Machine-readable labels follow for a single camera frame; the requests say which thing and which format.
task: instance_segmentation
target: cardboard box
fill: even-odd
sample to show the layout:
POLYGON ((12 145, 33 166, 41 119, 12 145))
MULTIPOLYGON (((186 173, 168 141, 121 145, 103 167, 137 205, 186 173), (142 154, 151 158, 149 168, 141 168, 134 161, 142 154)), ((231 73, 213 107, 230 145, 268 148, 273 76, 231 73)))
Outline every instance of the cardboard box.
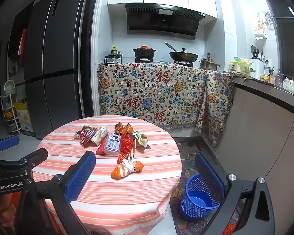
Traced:
POLYGON ((14 104, 20 121, 20 125, 23 131, 23 134, 35 137, 35 132, 32 128, 32 122, 29 117, 27 103, 26 102, 17 102, 14 104))

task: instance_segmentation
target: hand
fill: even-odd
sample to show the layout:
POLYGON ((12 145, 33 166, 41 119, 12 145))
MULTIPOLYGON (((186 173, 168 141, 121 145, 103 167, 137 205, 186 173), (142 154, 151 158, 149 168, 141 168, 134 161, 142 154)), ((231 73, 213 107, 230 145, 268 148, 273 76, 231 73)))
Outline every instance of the hand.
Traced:
POLYGON ((0 223, 3 227, 10 227, 14 222, 15 206, 11 203, 12 194, 0 197, 0 223))

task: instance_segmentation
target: floor mat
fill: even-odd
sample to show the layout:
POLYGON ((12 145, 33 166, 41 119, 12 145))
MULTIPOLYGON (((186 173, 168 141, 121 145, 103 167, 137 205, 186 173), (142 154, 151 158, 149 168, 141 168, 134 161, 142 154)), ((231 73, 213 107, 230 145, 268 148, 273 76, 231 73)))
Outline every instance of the floor mat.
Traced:
MULTIPOLYGON (((208 216, 198 221, 187 221, 181 218, 179 214, 179 205, 185 191, 187 180, 194 174, 198 173, 195 166, 195 155, 199 152, 197 143, 182 142, 177 144, 182 160, 182 174, 177 187, 172 191, 170 199, 170 207, 172 211, 173 221, 177 235, 199 235, 207 226, 216 210, 212 211, 208 216)), ((229 223, 237 222, 239 212, 235 210, 229 223)))

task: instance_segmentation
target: red pot lid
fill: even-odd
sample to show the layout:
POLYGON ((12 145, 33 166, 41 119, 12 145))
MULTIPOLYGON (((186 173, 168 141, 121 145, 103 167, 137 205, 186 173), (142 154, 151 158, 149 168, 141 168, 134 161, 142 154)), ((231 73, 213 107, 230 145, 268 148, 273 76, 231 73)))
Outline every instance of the red pot lid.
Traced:
POLYGON ((139 48, 143 48, 143 49, 153 49, 153 48, 149 48, 148 46, 141 46, 139 48))

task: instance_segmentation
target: range hood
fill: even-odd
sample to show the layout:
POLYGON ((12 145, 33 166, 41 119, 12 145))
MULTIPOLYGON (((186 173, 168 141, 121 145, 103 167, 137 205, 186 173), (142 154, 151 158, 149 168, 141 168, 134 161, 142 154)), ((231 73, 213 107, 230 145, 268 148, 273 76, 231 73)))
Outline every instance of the range hood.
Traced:
POLYGON ((205 14, 155 3, 126 3, 127 33, 161 34, 195 40, 205 14))

